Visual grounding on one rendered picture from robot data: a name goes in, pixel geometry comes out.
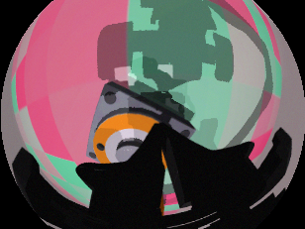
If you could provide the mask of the orange round plate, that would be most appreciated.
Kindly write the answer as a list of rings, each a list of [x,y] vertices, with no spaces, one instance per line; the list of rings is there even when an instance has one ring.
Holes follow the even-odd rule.
[[[93,151],[100,163],[119,163],[116,159],[117,147],[120,143],[138,141],[143,143],[148,137],[153,123],[161,123],[152,115],[142,111],[122,111],[105,119],[95,131]],[[104,145],[104,147],[100,147]]]

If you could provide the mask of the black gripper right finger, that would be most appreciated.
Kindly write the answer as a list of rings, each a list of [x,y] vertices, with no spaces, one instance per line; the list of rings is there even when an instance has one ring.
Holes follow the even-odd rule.
[[[190,201],[200,193],[214,173],[249,157],[255,147],[253,142],[247,141],[212,151],[189,141],[163,122],[159,123],[159,127],[161,150],[180,209],[192,206]]]

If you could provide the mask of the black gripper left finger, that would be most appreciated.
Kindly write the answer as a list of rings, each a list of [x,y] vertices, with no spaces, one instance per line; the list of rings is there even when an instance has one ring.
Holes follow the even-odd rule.
[[[140,148],[125,162],[81,163],[76,174],[89,189],[152,194],[153,209],[160,209],[165,170],[159,123],[153,123],[150,130]]]

